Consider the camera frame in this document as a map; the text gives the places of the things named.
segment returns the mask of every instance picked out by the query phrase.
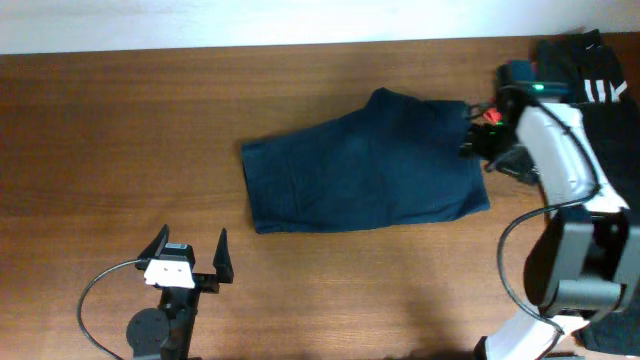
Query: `white label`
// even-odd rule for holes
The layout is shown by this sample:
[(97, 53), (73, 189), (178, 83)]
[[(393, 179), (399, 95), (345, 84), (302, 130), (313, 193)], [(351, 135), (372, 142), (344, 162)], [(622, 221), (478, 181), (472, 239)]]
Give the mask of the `white label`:
[(187, 248), (187, 245), (167, 243), (167, 245), (165, 245), (164, 247), (169, 248), (169, 249), (181, 249), (181, 250), (184, 250), (184, 249)]

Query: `black cable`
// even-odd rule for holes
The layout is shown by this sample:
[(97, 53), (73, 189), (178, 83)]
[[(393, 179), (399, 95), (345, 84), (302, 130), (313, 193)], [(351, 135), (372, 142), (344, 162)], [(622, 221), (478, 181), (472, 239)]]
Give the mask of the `black cable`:
[(498, 155), (498, 157), (496, 157), (495, 159), (493, 159), (493, 161), (491, 161), (490, 163), (487, 164), (487, 166), (484, 167), (484, 170), (486, 172), (492, 172), (496, 169), (496, 167), (498, 165), (500, 165), (501, 162), (503, 162), (504, 160), (508, 159), (509, 157), (511, 157), (516, 151), (518, 151), (519, 149), (516, 147), (513, 147), (511, 150), (509, 151), (505, 151), (502, 154)]
[(549, 212), (554, 211), (554, 210), (558, 210), (560, 208), (565, 208), (565, 207), (571, 207), (571, 206), (584, 204), (585, 202), (593, 199), (593, 197), (595, 197), (600, 192), (601, 185), (598, 183), (598, 172), (596, 171), (595, 164), (591, 160), (591, 157), (587, 153), (586, 149), (584, 148), (584, 146), (582, 145), (580, 140), (578, 140), (578, 138), (573, 133), (573, 131), (571, 131), (571, 127), (569, 127), (564, 122), (562, 122), (562, 120), (560, 120), (546, 106), (544, 106), (537, 99), (535, 99), (533, 96), (531, 96), (531, 94), (529, 94), (529, 92), (526, 89), (523, 89), (523, 88), (521, 88), (519, 86), (516, 86), (516, 85), (506, 85), (506, 86), (503, 86), (500, 89), (498, 89), (498, 93), (501, 93), (501, 92), (503, 92), (505, 90), (517, 90), (517, 91), (520, 91), (520, 92), (524, 93), (527, 96), (529, 102), (533, 106), (536, 106), (536, 107), (540, 108), (542, 110), (542, 112), (545, 113), (545, 115), (547, 115), (551, 119), (553, 119), (553, 121), (556, 122), (558, 124), (558, 126), (560, 126), (560, 128), (562, 128), (562, 130), (564, 131), (564, 134), (571, 138), (571, 141), (578, 147), (578, 151), (580, 151), (580, 154), (582, 155), (582, 157), (587, 162), (587, 164), (589, 166), (589, 170), (591, 172), (591, 175), (593, 176), (593, 182), (594, 182), (593, 188), (591, 189), (589, 194), (584, 196), (584, 197), (582, 197), (582, 198), (579, 198), (579, 199), (576, 199), (576, 200), (567, 201), (567, 202), (563, 202), (563, 203), (560, 203), (560, 204), (550, 205), (550, 206), (543, 207), (543, 208), (540, 208), (540, 209), (537, 209), (537, 210), (533, 210), (533, 211), (530, 211), (530, 212), (528, 212), (528, 213), (516, 218), (502, 232), (502, 235), (500, 235), (500, 240), (498, 241), (498, 250), (497, 250), (498, 273), (500, 274), (500, 280), (502, 281), (502, 285), (504, 286), (504, 289), (507, 291), (507, 294), (509, 295), (511, 300), (516, 305), (518, 305), (518, 307), (522, 311), (524, 311), (527, 315), (531, 316), (532, 318), (534, 318), (534, 319), (536, 319), (538, 321), (541, 321), (543, 323), (546, 323), (546, 324), (552, 326), (554, 328), (554, 330), (555, 330), (555, 336), (553, 338), (552, 343), (544, 351), (544, 353), (539, 357), (539, 359), (542, 359), (546, 355), (548, 355), (553, 350), (553, 348), (558, 344), (558, 342), (560, 341), (560, 338), (562, 337), (562, 335), (564, 335), (564, 330), (562, 329), (562, 327), (560, 325), (555, 323), (553, 320), (545, 318), (545, 317), (541, 316), (540, 314), (537, 314), (536, 312), (531, 310), (516, 295), (515, 291), (513, 290), (511, 285), (509, 284), (509, 280), (507, 279), (507, 275), (506, 275), (506, 272), (504, 270), (504, 261), (503, 261), (503, 258), (504, 258), (504, 256), (503, 256), (504, 245), (505, 245), (505, 243), (507, 241), (507, 237), (509, 236), (511, 231), (513, 231), (513, 229), (515, 229), (518, 225), (520, 225), (524, 221), (529, 220), (529, 219), (531, 219), (533, 217), (536, 217), (538, 215), (542, 215), (542, 214), (546, 214), (546, 213), (549, 213)]
[[(493, 106), (493, 104), (491, 104), (491, 103), (479, 103), (479, 104), (469, 105), (469, 115), (465, 116), (465, 119), (467, 121), (471, 121), (473, 119), (477, 119), (479, 117), (482, 117), (482, 115), (484, 115), (485, 111), (489, 110), (492, 106)], [(479, 110), (478, 110), (477, 113), (473, 114), (472, 113), (473, 109), (479, 109)]]
[(78, 306), (76, 307), (76, 317), (78, 319), (78, 326), (80, 326), (80, 331), (82, 331), (84, 336), (86, 336), (87, 339), (89, 339), (89, 341), (95, 347), (97, 347), (98, 349), (100, 349), (104, 353), (106, 353), (107, 355), (109, 355), (112, 358), (117, 359), (117, 360), (124, 360), (124, 359), (121, 358), (120, 356), (116, 355), (111, 350), (109, 350), (106, 347), (104, 347), (102, 344), (100, 344), (96, 339), (93, 338), (93, 336), (91, 336), (91, 334), (89, 334), (89, 331), (87, 331), (87, 328), (84, 326), (84, 322), (82, 322), (82, 303), (84, 302), (84, 298), (87, 296), (87, 294), (89, 293), (89, 290), (91, 290), (93, 285), (95, 285), (98, 281), (100, 281), (100, 279), (102, 279), (104, 276), (106, 276), (107, 274), (109, 274), (112, 271), (118, 270), (118, 269), (123, 268), (123, 267), (125, 267), (127, 265), (138, 264), (138, 263), (145, 262), (145, 261), (147, 261), (147, 260), (144, 260), (144, 259), (129, 260), (129, 261), (125, 261), (123, 263), (120, 263), (118, 265), (112, 266), (112, 267), (108, 268), (107, 270), (103, 271), (100, 275), (96, 276), (93, 280), (91, 280), (91, 282), (89, 282), (87, 287), (84, 288), (84, 290), (82, 291), (82, 295), (80, 295), (80, 300), (78, 300)]

